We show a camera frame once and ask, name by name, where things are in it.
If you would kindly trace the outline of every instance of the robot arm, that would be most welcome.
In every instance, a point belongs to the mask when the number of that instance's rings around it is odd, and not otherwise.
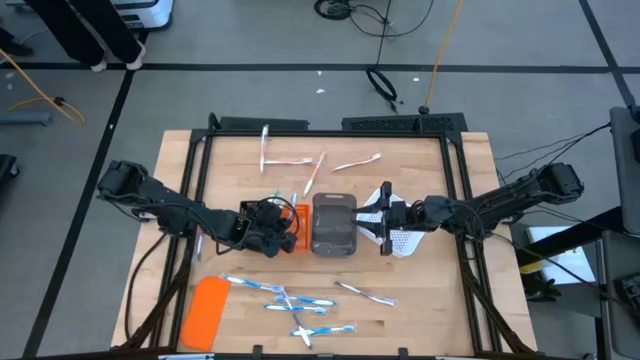
[[[268,257],[280,249],[292,252],[296,237],[286,230],[292,220],[281,217],[280,206],[268,200],[243,201],[241,212],[209,209],[165,187],[142,165],[112,161],[98,183],[98,198],[155,215],[160,231],[190,236],[197,223],[215,241],[236,250],[250,249]]]
[[[470,200],[451,200],[444,196],[427,196],[407,206],[402,201],[390,202],[391,183],[380,187],[380,197],[372,205],[355,209],[355,213],[382,212],[380,223],[356,221],[383,238],[381,255],[393,251],[391,230],[431,232],[438,228],[454,234],[484,238],[486,231],[509,217],[521,217],[522,212],[541,202],[565,204],[582,195],[584,186],[571,165],[555,163],[532,170],[515,182],[474,197]]]

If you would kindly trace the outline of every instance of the orange sponge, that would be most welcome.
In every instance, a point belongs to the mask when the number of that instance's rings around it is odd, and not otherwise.
[[[211,351],[231,283],[219,277],[206,277],[196,285],[180,340],[184,346]]]

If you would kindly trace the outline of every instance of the blue toothbrush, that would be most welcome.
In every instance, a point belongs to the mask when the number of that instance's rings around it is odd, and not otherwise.
[[[287,306],[276,304],[264,304],[264,308],[267,310],[280,310],[280,311],[302,311],[310,310],[319,315],[326,315],[327,309],[318,306]]]
[[[306,304],[314,304],[314,305],[321,305],[321,306],[337,306],[338,305],[338,303],[333,300],[312,299],[312,298],[305,298],[305,297],[299,297],[299,296],[289,296],[289,299],[306,303]],[[284,302],[284,296],[282,295],[276,296],[275,301]]]
[[[229,275],[222,275],[220,277],[225,279],[225,280],[227,280],[227,281],[229,281],[229,282],[232,282],[234,284],[244,285],[244,286],[252,287],[254,289],[269,290],[269,291],[272,291],[272,292],[275,292],[275,293],[281,293],[282,292],[282,286],[259,284],[259,283],[255,283],[253,281],[240,279],[240,278],[237,278],[235,276],[229,276]]]
[[[345,325],[345,326],[334,327],[334,328],[324,327],[324,328],[315,328],[315,329],[306,330],[307,335],[309,335],[309,336],[321,335],[321,334],[330,334],[330,333],[341,332],[341,331],[353,332],[353,331],[356,331],[356,327],[354,325]],[[291,335],[291,336],[300,336],[300,331],[299,330],[291,330],[289,332],[289,335]]]

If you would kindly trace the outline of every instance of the metal frame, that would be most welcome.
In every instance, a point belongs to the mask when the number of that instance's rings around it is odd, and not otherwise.
[[[202,201],[202,197],[204,194],[204,185],[209,168],[209,159],[211,152],[211,144],[213,137],[225,137],[225,136],[251,136],[257,137],[260,135],[259,130],[224,130],[219,127],[217,119],[215,116],[210,115],[209,118],[209,129],[195,129],[192,130],[192,135],[189,143],[189,150],[187,152],[187,161],[185,163],[185,173],[183,174],[183,183],[181,185],[181,192],[186,191],[189,187],[191,173],[193,172],[193,163],[195,161],[195,153],[198,142],[203,138],[205,138],[205,149],[203,152],[202,162],[200,165],[200,172],[198,178],[198,184],[196,186],[196,201]],[[418,131],[387,131],[387,132],[379,132],[379,131],[315,131],[315,130],[300,130],[300,131],[284,131],[284,130],[272,130],[269,133],[270,137],[368,137],[368,138],[389,138],[389,137],[400,137],[400,138],[427,138],[427,139],[437,139],[440,143],[440,150],[442,153],[442,163],[444,168],[445,181],[447,185],[448,196],[452,199],[456,198],[456,188],[455,181],[453,176],[453,169],[451,166],[451,158],[449,154],[449,143],[451,142],[456,151],[456,155],[458,158],[458,167],[460,172],[460,177],[462,180],[462,189],[465,196],[465,199],[470,199],[472,197],[471,192],[471,183],[469,180],[469,174],[467,171],[466,159],[464,154],[464,149],[462,146],[462,137],[460,133],[454,132],[422,132]],[[191,237],[187,239],[187,245],[185,251],[185,257],[191,257],[193,255],[193,243],[195,241],[195,237]],[[458,250],[458,258],[459,261],[462,262],[468,259],[467,251],[464,245],[463,238],[456,238],[457,250]],[[166,287],[169,285],[170,274],[173,272],[173,264],[175,264],[175,257],[177,255],[177,249],[172,247],[169,248],[167,252],[167,263],[165,266],[165,273],[163,274],[163,282],[161,284],[161,295],[164,293]],[[474,253],[475,258],[478,263],[477,271],[480,278],[480,286],[483,288],[489,299],[491,300],[491,287],[489,284],[489,276],[486,268],[486,263],[484,259],[484,249],[482,244],[475,242],[474,243]],[[471,293],[470,289],[466,284],[463,283],[463,290],[465,296],[465,305],[469,318],[469,332],[471,337],[471,343],[474,350],[474,353],[482,352],[482,338],[480,334],[477,311],[475,307],[474,296]],[[185,300],[185,291],[180,291],[178,293],[178,298],[176,301],[176,309],[174,312],[173,322],[171,326],[171,337],[169,342],[170,348],[177,348],[178,346],[178,334],[180,330],[180,323],[183,314],[184,308],[184,300]],[[495,325],[492,323],[490,319],[487,318],[488,329],[489,329],[489,338],[491,342],[492,351],[496,353],[500,353],[502,351],[502,346],[500,342],[500,336],[498,335],[498,331]],[[160,330],[158,327],[154,331],[154,337],[152,340],[155,340],[152,344],[155,346],[158,345],[157,339],[160,337]]]
[[[189,140],[189,148],[187,151],[187,158],[185,161],[185,168],[182,177],[182,184],[180,186],[180,192],[183,195],[187,195],[189,185],[192,180],[192,173],[195,163],[195,157],[197,148],[200,142],[204,141],[204,149],[200,162],[200,169],[198,174],[198,180],[196,185],[196,193],[194,200],[202,201],[204,191],[205,191],[205,183],[206,177],[209,170],[209,163],[211,159],[211,149],[213,145],[214,137],[241,137],[241,136],[250,136],[250,137],[258,137],[260,135],[260,130],[224,130],[220,128],[220,124],[215,117],[215,115],[211,114],[209,116],[209,127],[207,129],[194,129],[191,132],[191,137]],[[423,132],[421,128],[416,131],[315,131],[315,130],[299,130],[299,131],[282,131],[282,130],[273,130],[269,133],[270,137],[358,137],[358,138],[425,138],[425,139],[437,139],[440,142],[440,150],[442,153],[442,162],[444,169],[444,176],[447,186],[448,196],[450,198],[456,198],[456,187],[455,180],[453,176],[453,168],[451,165],[451,158],[449,154],[449,144],[453,144],[457,159],[458,159],[458,168],[460,172],[460,179],[462,182],[462,190],[465,199],[469,199],[472,197],[471,193],[471,183],[469,180],[469,174],[467,171],[466,159],[464,154],[464,149],[462,146],[462,137],[459,132]],[[186,298],[186,290],[188,286],[188,278],[190,272],[190,259],[193,257],[194,246],[195,246],[196,237],[190,236],[186,239],[185,251],[182,259],[182,263],[187,264],[187,276],[182,277],[181,281],[184,281],[179,285],[177,291],[177,298],[175,303],[175,311],[172,319],[171,329],[170,329],[170,341],[167,347],[158,347],[159,339],[162,331],[162,318],[160,316],[158,321],[156,322],[155,327],[153,328],[150,336],[150,347],[146,349],[139,349],[135,347],[139,347],[138,345],[132,346],[133,348],[123,348],[123,349],[112,349],[112,351],[108,352],[98,352],[98,353],[86,353],[86,354],[69,354],[69,355],[60,355],[54,357],[43,357],[50,359],[78,359],[78,358],[93,358],[93,359],[106,359],[106,358],[131,358],[131,359],[157,359],[159,354],[171,354],[177,352],[178,346],[178,338],[180,333],[181,321],[183,317],[184,311],[184,302]],[[469,258],[467,256],[467,250],[465,246],[465,239],[462,236],[457,236],[455,238],[456,248],[458,252],[458,259],[460,262],[460,270],[461,276],[464,279],[465,271],[470,269]],[[171,238],[171,242],[169,244],[169,249],[167,251],[167,258],[165,261],[165,269],[162,276],[162,283],[160,288],[160,298],[159,302],[163,302],[168,304],[167,299],[162,299],[163,297],[167,297],[167,292],[170,291],[170,284],[172,283],[173,270],[174,265],[176,263],[176,257],[178,255],[178,238]],[[500,314],[494,308],[489,309],[489,306],[492,306],[493,301],[491,299],[491,287],[489,284],[489,277],[487,273],[486,263],[484,259],[484,248],[481,243],[474,242],[474,257],[477,263],[477,274],[478,280],[473,284],[468,284],[463,281],[463,292],[465,297],[465,305],[466,311],[469,321],[469,335],[471,338],[471,344],[474,352],[473,357],[481,357],[485,359],[518,359],[518,360],[526,360],[526,359],[561,359],[555,357],[546,357],[541,354],[532,354],[532,353],[503,353],[501,346],[501,337],[497,330],[497,324],[499,321],[504,323],[504,319],[497,319],[497,322],[494,323],[494,319],[496,317],[501,317]],[[474,296],[471,287],[479,287],[482,291],[483,298]],[[484,309],[487,312],[487,327],[489,330],[489,340],[491,343],[491,350],[486,351],[482,347],[482,337],[479,329],[479,322],[477,317],[477,309],[475,306],[476,298],[480,300],[480,303],[483,304]],[[410,356],[408,349],[399,348],[397,356],[362,356],[362,355],[339,355],[339,354],[317,354],[317,355],[305,355],[305,354],[262,354],[262,346],[255,345],[252,353],[246,354],[226,354],[226,353],[216,353],[216,359],[435,359],[436,356]]]

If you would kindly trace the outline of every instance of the wooden tabletop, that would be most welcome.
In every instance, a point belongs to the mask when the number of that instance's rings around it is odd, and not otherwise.
[[[174,190],[180,187],[189,135],[189,131],[164,134],[154,176]],[[487,134],[465,133],[463,141],[473,194],[498,187]],[[394,193],[408,202],[424,199],[427,195],[447,194],[438,140],[271,137],[267,158],[318,159],[322,151],[327,152],[327,157],[312,191],[306,198],[300,196],[299,202],[311,203],[312,196],[318,192],[342,192],[353,194],[358,199],[358,206],[362,206],[384,180],[391,181]],[[380,161],[336,173],[330,171],[375,153],[382,153]],[[237,210],[241,200],[261,199],[276,189],[285,197],[292,191],[302,194],[313,171],[312,165],[269,165],[260,175],[259,154],[258,137],[214,138],[204,195],[207,206]],[[457,193],[461,194],[452,147],[450,154]],[[190,196],[195,192],[197,170],[195,172]],[[497,232],[508,236],[506,228],[499,227]],[[141,226],[132,269],[159,236],[155,223]],[[167,244],[165,242],[146,260],[138,274],[131,308],[133,329],[144,320],[157,300]],[[314,337],[314,352],[392,355],[397,354],[398,347],[406,347],[411,355],[473,355],[455,242],[453,236],[444,231],[426,234],[415,252],[402,259],[381,257],[378,246],[361,234],[358,235],[358,250],[345,259],[319,258],[311,252],[280,252],[272,259],[250,251],[216,256],[214,246],[207,238],[202,261],[193,261],[187,307],[199,280],[221,273],[233,274],[284,285],[291,295],[335,299],[339,306],[332,308],[328,315],[302,314],[303,324],[310,328],[355,323],[357,331]],[[513,247],[498,238],[487,239],[485,258],[496,307],[523,342],[536,348]],[[333,285],[335,280],[395,298],[397,305],[389,307],[372,302],[336,287]],[[261,344],[265,353],[309,353],[299,338],[288,335],[294,328],[289,314],[263,309],[264,303],[272,301],[272,293],[232,286],[212,351],[247,353],[253,345]],[[484,312],[477,302],[476,307],[484,334],[484,348],[489,349]],[[164,343],[172,317],[173,304],[165,314]],[[124,342],[123,324],[124,297],[113,335],[114,345]]]

